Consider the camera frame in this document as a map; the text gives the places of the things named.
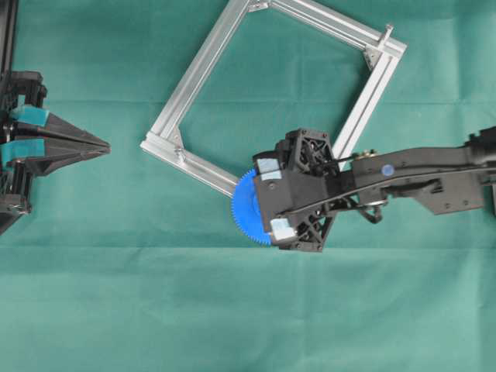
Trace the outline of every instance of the metal rod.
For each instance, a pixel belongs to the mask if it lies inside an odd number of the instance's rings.
[[[230,0],[157,118],[151,131],[169,138],[189,110],[226,45],[248,12],[251,0]]]
[[[148,133],[141,147],[151,155],[167,161],[180,171],[189,174],[211,188],[232,197],[238,178],[229,172],[197,157],[187,150],[179,149],[167,139],[153,133]]]
[[[346,120],[338,138],[332,145],[332,152],[336,159],[349,157],[358,142],[365,125],[379,102],[384,89],[388,85],[399,60],[383,53],[372,71],[372,75],[365,84],[360,97],[356,101],[350,116]]]
[[[378,47],[382,33],[312,0],[272,0],[270,6],[362,51]],[[384,52],[401,57],[406,45],[388,39]]]

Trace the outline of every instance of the black cable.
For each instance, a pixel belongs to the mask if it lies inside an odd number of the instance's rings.
[[[467,168],[461,168],[461,169],[457,169],[457,170],[441,170],[441,171],[437,171],[437,172],[409,174],[409,175],[406,175],[406,176],[391,177],[391,178],[388,178],[386,180],[382,180],[382,181],[374,182],[373,184],[368,184],[366,186],[362,186],[361,188],[354,188],[353,190],[350,190],[350,191],[347,191],[347,192],[343,192],[340,195],[332,196],[331,198],[327,198],[327,199],[324,199],[324,200],[321,200],[321,201],[317,201],[315,203],[311,203],[311,204],[305,205],[305,206],[300,207],[300,208],[297,208],[297,209],[292,209],[290,211],[286,211],[286,212],[283,212],[281,214],[282,215],[294,215],[296,213],[303,212],[303,211],[305,211],[307,209],[315,208],[315,207],[318,207],[318,206],[320,206],[322,204],[334,202],[335,200],[345,198],[346,196],[350,196],[350,195],[356,194],[358,192],[365,191],[368,188],[376,188],[376,187],[382,186],[384,184],[390,184],[391,182],[402,181],[402,180],[406,180],[406,179],[409,179],[409,178],[414,178],[414,177],[431,177],[431,176],[447,176],[447,175],[450,175],[450,174],[472,173],[472,172],[476,172],[476,171],[486,171],[486,172],[487,171],[496,171],[496,167],[487,167],[487,166],[483,166],[483,167],[467,167]]]
[[[349,204],[358,212],[362,217],[364,217],[368,222],[375,224],[378,224],[380,221],[382,221],[382,212],[381,212],[381,207],[378,205],[374,205],[372,207],[366,206],[366,207],[360,207],[356,201],[354,201],[350,197],[345,198]],[[374,210],[373,215],[370,213],[367,213],[367,210],[369,208],[372,208]]]
[[[315,167],[327,167],[328,165],[335,165],[335,164],[339,164],[339,163],[344,163],[346,161],[350,161],[353,159],[355,159],[354,155],[352,155],[351,157],[344,157],[343,159],[335,159],[335,160],[331,160],[331,161],[326,161],[325,163],[315,165]]]

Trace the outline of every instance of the black plastic part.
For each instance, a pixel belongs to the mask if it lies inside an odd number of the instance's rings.
[[[290,132],[274,151],[253,157],[263,227],[274,245],[320,252],[339,212],[358,211],[379,223],[389,197],[414,198],[436,215],[482,208],[482,187],[496,184],[496,127],[471,135],[463,147],[355,158],[341,172],[326,134],[309,129]],[[277,160],[276,174],[270,160]],[[274,220],[286,220],[294,235],[277,240]]]
[[[5,183],[2,179],[4,192],[0,195],[0,235],[21,216],[31,212],[29,193],[33,175],[26,171],[26,165],[19,161],[13,164],[11,176],[11,183]]]
[[[24,160],[29,172],[36,177],[47,176],[67,165],[110,153],[108,143],[54,114],[48,115],[43,128],[17,122],[15,138],[43,138],[45,156]]]
[[[48,90],[43,77],[35,71],[6,71],[0,81],[0,107],[4,115],[18,107],[19,96],[24,96],[24,104],[42,108]]]
[[[18,0],[0,0],[0,68],[2,74],[12,69]]]

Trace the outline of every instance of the blue dot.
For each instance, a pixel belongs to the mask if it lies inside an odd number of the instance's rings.
[[[394,174],[394,167],[390,164],[386,164],[382,167],[382,174],[386,177],[390,177]]]

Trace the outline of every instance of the teal tape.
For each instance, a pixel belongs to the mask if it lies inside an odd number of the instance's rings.
[[[7,163],[14,159],[25,157],[44,157],[45,141],[43,138],[21,139],[0,145],[2,152],[2,166],[6,168]]]
[[[17,122],[25,122],[34,126],[45,126],[50,111],[29,105],[22,105],[10,112],[10,117]]]

